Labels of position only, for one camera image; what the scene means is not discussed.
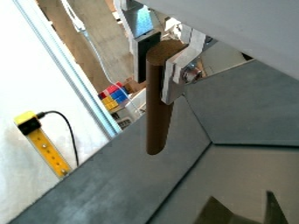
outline black power cord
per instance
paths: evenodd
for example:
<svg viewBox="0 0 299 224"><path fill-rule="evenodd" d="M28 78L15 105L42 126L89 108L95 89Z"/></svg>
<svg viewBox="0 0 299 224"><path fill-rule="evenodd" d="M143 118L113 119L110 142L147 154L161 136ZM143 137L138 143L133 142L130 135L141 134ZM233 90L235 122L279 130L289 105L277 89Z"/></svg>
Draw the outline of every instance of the black power cord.
<svg viewBox="0 0 299 224"><path fill-rule="evenodd" d="M74 151L75 151L75 156L77 156L77 162L78 162L78 166L79 166L81 165L81 160L79 160L79 153L78 153L78 148L77 148L77 143L75 143L75 137L74 137L73 128L71 128L71 123L70 123L66 115L62 112L57 111L57 110L51 110L51 111L47 111L47 112L42 112L36 116L38 116L39 119L42 119L49 114L58 114L58 115L61 115L62 118L65 119L66 123L69 124L71 141L73 141L73 146L74 146Z"/></svg>

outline brown wooden stick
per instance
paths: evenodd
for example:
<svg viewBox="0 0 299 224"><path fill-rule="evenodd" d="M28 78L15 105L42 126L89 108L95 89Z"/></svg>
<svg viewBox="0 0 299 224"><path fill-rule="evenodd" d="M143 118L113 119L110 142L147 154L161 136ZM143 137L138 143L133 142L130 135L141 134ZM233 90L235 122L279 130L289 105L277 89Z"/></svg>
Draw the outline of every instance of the brown wooden stick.
<svg viewBox="0 0 299 224"><path fill-rule="evenodd" d="M185 48L179 40L166 40L150 49L146 55L146 150L150 155L158 154L166 145L174 104L162 101L165 63Z"/></svg>

